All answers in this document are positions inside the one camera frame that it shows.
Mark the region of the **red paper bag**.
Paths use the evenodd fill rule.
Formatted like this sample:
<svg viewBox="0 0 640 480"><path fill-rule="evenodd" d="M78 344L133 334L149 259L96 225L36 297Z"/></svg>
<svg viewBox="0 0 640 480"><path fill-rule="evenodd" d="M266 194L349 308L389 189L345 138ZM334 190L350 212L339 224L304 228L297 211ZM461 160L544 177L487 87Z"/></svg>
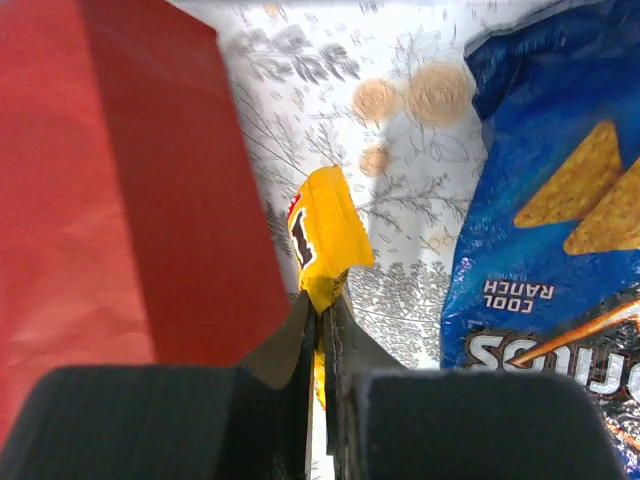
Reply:
<svg viewBox="0 0 640 480"><path fill-rule="evenodd" d="M226 366L289 311L216 31L1 5L1 428L61 365Z"/></svg>

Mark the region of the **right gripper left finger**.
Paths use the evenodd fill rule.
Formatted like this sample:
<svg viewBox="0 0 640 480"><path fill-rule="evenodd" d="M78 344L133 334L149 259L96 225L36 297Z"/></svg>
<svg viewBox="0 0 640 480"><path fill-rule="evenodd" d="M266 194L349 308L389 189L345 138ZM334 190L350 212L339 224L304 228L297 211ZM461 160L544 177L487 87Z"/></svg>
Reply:
<svg viewBox="0 0 640 480"><path fill-rule="evenodd" d="M5 479L305 479L317 316L306 294L231 367L66 366L27 396Z"/></svg>

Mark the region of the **blue snack packet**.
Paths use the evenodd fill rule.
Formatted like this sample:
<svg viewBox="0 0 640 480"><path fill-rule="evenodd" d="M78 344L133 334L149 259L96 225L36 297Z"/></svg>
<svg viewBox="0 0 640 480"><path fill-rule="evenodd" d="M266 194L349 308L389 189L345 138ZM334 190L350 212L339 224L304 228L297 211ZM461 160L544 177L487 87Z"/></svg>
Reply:
<svg viewBox="0 0 640 480"><path fill-rule="evenodd" d="M446 369L553 372L639 475L639 5L557 1L471 40L488 153L441 313Z"/></svg>

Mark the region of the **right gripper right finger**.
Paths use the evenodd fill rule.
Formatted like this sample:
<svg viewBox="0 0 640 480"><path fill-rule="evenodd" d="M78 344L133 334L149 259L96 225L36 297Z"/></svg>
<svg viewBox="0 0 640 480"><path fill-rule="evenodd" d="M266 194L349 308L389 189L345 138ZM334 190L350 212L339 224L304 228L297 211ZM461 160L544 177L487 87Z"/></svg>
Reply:
<svg viewBox="0 0 640 480"><path fill-rule="evenodd" d="M587 394L546 373L409 370L339 300L322 316L339 479L622 479Z"/></svg>

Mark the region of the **yellow candy packet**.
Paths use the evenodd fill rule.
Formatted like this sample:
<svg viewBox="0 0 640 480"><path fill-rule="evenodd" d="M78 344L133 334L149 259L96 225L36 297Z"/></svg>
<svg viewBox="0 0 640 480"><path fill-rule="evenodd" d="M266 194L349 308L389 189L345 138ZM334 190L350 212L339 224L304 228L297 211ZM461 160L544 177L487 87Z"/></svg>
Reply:
<svg viewBox="0 0 640 480"><path fill-rule="evenodd" d="M350 268L374 265L366 229L337 165L309 175L290 202L287 229L299 290L317 317L341 297Z"/></svg>

